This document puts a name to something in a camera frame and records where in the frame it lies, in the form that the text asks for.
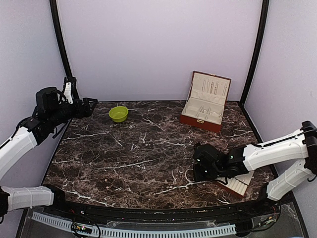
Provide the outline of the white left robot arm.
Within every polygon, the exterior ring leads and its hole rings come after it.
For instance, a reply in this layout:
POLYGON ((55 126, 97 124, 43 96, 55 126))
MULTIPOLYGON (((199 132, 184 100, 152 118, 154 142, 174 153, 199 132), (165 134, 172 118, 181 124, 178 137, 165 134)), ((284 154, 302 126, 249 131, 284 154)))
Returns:
MULTIPOLYGON (((3 177, 25 154, 39 146, 55 129, 70 119, 88 118, 98 101, 78 97, 76 89, 67 83, 63 91, 47 87, 36 93, 33 114, 21 120, 11 137, 0 146, 0 176, 3 177)), ((0 215, 9 211, 50 206, 59 216, 66 216, 70 206, 64 201, 64 192, 53 185, 38 187, 0 188, 0 215)))

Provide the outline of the beige jewelry tray insert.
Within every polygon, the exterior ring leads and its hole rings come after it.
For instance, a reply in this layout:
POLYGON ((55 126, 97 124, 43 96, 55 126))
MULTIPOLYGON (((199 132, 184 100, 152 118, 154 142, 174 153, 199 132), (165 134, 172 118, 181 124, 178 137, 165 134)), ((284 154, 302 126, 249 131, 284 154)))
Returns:
POLYGON ((253 178, 253 174, 254 171, 250 171, 248 174, 238 175, 236 177, 230 178, 227 180, 227 185, 224 185, 218 181, 215 183, 238 198, 243 198, 253 178))

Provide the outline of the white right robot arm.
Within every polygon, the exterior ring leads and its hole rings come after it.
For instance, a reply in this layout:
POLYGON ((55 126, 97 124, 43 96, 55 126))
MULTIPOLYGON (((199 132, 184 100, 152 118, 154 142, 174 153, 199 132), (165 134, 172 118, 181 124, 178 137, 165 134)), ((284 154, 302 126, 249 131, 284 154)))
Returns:
POLYGON ((194 146, 193 175, 195 182, 217 181, 248 174, 258 168, 288 160, 295 163, 283 174, 262 187, 253 203, 253 211, 263 215, 285 194, 305 180, 317 176, 317 127, 311 121, 302 122, 293 133, 264 143, 252 143, 232 148, 224 153, 210 144, 194 146))

